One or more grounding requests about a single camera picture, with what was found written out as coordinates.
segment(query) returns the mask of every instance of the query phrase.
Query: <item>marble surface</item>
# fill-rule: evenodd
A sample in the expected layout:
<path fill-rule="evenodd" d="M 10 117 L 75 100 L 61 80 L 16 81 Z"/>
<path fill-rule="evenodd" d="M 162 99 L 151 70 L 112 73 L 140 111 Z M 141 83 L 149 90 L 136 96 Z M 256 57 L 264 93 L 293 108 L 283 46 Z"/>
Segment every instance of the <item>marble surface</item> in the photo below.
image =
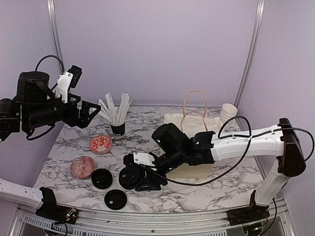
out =
<path fill-rule="evenodd" d="M 218 108 L 209 108 L 208 117 L 216 117 Z M 103 117 L 97 115 L 85 129 L 65 125 L 60 132 L 35 187 L 49 187 L 54 190 L 57 202 L 74 207 L 110 210 L 104 203 L 104 196 L 111 189 L 121 189 L 128 197 L 127 205 L 120 211 L 143 213 L 195 212 L 238 207 L 249 203 L 250 194 L 262 182 L 256 161 L 246 157 L 229 174 L 205 186 L 183 186 L 169 183 L 161 191 L 136 192 L 123 189 L 118 182 L 119 171 L 124 167 L 123 156 L 134 151 L 159 154 L 159 147 L 151 139 L 153 131 L 163 124 L 165 113 L 181 113 L 174 107 L 131 107 L 126 118 L 126 135 L 114 138 L 111 128 Z M 234 122 L 231 129 L 238 130 Z M 90 148 L 92 137 L 109 134 L 113 146 L 109 153 L 96 155 Z M 95 160 L 96 168 L 106 168 L 113 175 L 109 189 L 99 190 L 91 179 L 75 179 L 70 173 L 71 162 L 87 155 Z M 212 179 L 238 161 L 238 158 L 216 162 L 208 179 Z M 204 179 L 187 180 L 204 182 Z"/>

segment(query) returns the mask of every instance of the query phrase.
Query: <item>purple wall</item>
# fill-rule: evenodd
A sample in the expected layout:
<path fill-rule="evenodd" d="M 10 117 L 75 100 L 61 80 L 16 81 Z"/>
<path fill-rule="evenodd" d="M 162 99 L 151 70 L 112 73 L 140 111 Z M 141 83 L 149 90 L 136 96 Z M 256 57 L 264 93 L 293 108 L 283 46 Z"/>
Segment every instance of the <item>purple wall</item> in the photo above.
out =
<path fill-rule="evenodd" d="M 2 0 L 0 32 L 0 99 L 13 98 L 19 74 L 34 70 L 43 56 L 54 53 L 46 1 Z M 43 62 L 40 69 L 51 75 L 51 84 L 57 79 L 59 71 L 53 59 Z M 29 142 L 19 133 L 2 142 L 0 178 L 33 186 L 60 125 L 37 141 Z M 7 235 L 15 209 L 15 204 L 0 200 L 0 235 Z"/>
<path fill-rule="evenodd" d="M 222 105 L 235 100 L 256 7 L 252 0 L 68 0 L 56 1 L 56 15 L 66 66 L 83 67 L 77 92 L 86 99 L 128 92 L 134 104 L 181 105 L 201 89 L 210 105 Z"/>
<path fill-rule="evenodd" d="M 262 32 L 240 113 L 253 128 L 276 124 L 287 117 L 295 127 L 315 135 L 315 2 L 267 1 Z M 298 133 L 303 151 L 310 138 Z M 274 158 L 261 159 L 269 171 Z M 314 235 L 315 157 L 306 171 L 284 189 L 294 227 L 299 236 Z"/>

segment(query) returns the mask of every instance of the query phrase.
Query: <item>bowl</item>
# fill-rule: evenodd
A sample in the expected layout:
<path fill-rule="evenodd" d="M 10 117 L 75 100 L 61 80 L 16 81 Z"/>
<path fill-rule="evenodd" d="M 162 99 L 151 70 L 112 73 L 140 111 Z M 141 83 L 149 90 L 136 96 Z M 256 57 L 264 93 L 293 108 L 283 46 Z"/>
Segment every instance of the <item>bowl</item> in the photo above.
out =
<path fill-rule="evenodd" d="M 70 167 L 71 174 L 75 178 L 85 179 L 91 176 L 95 170 L 95 162 L 89 156 L 76 158 Z"/>
<path fill-rule="evenodd" d="M 96 154 L 105 154 L 113 144 L 112 139 L 107 135 L 98 135 L 90 141 L 90 149 Z"/>

